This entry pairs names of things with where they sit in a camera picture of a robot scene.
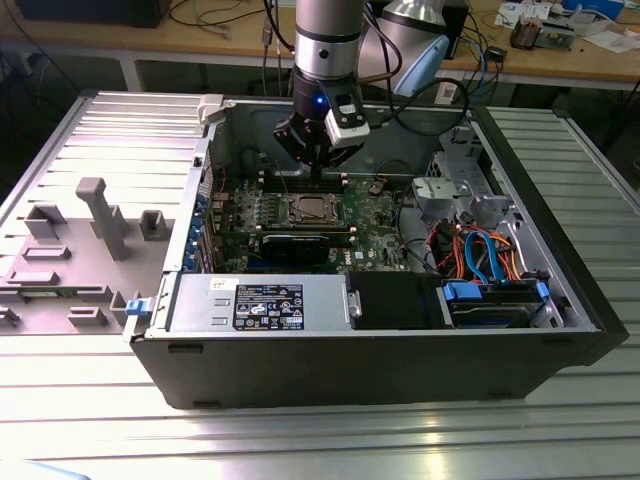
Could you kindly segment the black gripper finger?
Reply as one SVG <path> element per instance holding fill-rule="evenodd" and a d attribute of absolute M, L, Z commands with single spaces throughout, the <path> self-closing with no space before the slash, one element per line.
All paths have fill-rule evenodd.
<path fill-rule="evenodd" d="M 322 172 L 327 168 L 340 166 L 361 149 L 361 144 L 347 147 L 333 147 L 330 144 L 321 145 L 319 149 L 319 176 L 322 176 Z"/>
<path fill-rule="evenodd" d="M 310 168 L 312 179 L 321 178 L 321 147 L 319 123 L 303 117 L 288 117 L 278 122 L 273 130 L 276 141 L 295 161 Z"/>

